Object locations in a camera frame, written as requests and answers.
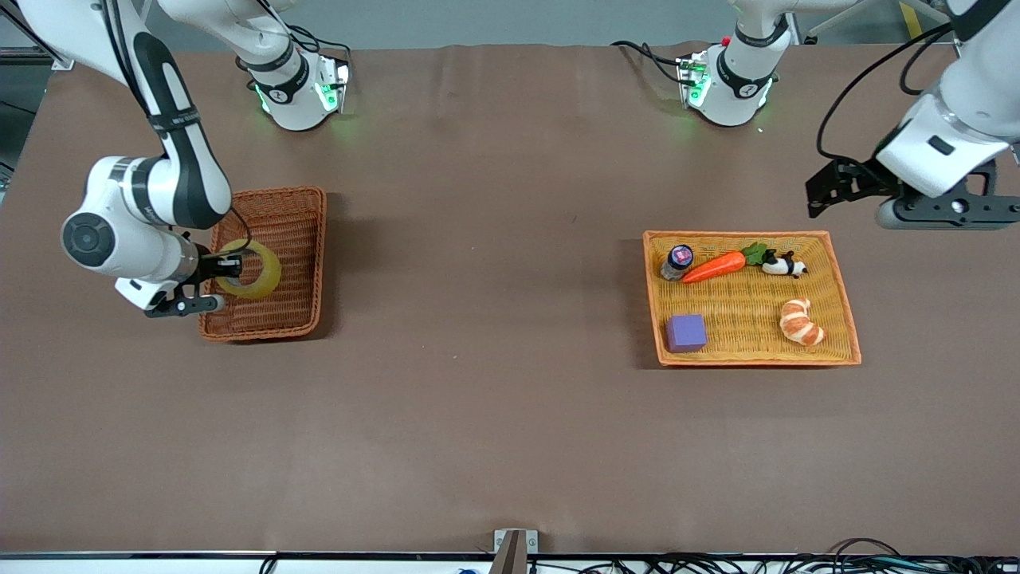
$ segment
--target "small bottle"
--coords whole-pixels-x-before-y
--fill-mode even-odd
[[[679,280],[687,270],[691,263],[695,262],[695,252],[686,245],[677,245],[669,250],[666,260],[662,261],[662,268],[659,270],[666,280]]]

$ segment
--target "gray floor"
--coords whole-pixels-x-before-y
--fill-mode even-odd
[[[146,0],[135,0],[142,6]],[[291,22],[355,50],[435,48],[450,44],[607,45],[616,40],[669,45],[716,41],[733,30],[724,0],[305,0],[285,12]],[[827,16],[802,14],[802,32]],[[152,2],[148,24],[174,51],[224,50],[217,40],[170,20]],[[896,0],[822,38],[823,44],[902,42],[907,39]],[[0,46],[26,45],[0,18]],[[50,71],[0,65],[0,100],[36,109]],[[0,160],[17,164],[32,115],[0,105]],[[5,169],[0,166],[0,194]]]

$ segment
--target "green led light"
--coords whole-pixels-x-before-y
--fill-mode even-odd
[[[768,98],[768,90],[772,87],[772,81],[769,80],[765,87],[762,88],[762,97],[758,100],[758,107],[765,105],[766,98]]]
[[[337,90],[333,89],[330,86],[320,86],[315,84],[315,89],[319,94],[319,99],[322,100],[322,107],[326,111],[333,111],[337,109]]]
[[[701,107],[705,103],[705,96],[708,94],[709,88],[712,87],[711,79],[708,73],[705,73],[701,81],[691,87],[690,96],[687,97],[687,103],[695,107]]]
[[[258,99],[262,102],[262,111],[271,113],[269,111],[269,104],[265,103],[265,97],[262,96],[262,90],[259,89],[258,84],[255,85],[255,93],[258,94]]]

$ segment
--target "purple cube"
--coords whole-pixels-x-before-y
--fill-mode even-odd
[[[666,322],[669,353],[695,353],[708,345],[705,319],[700,315],[674,315]]]

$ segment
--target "bottle cap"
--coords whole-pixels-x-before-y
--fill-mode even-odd
[[[666,260],[669,261],[669,266],[683,270],[695,262],[695,252],[686,245],[677,245],[669,251],[669,257]]]

